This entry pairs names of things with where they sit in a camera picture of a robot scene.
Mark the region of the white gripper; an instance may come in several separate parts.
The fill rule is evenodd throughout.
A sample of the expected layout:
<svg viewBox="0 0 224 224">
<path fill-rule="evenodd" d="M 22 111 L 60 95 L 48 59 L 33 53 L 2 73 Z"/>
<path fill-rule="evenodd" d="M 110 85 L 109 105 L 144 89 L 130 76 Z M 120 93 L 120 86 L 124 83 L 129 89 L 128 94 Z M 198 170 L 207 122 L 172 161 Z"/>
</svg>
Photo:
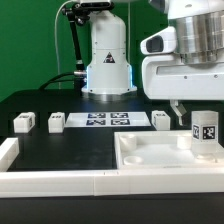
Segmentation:
<svg viewBox="0 0 224 224">
<path fill-rule="evenodd" d="M 142 82 L 149 99 L 171 100 L 182 126 L 187 111 L 178 100 L 224 100 L 224 59 L 185 65 L 175 55 L 147 56 L 142 63 Z"/>
</svg>

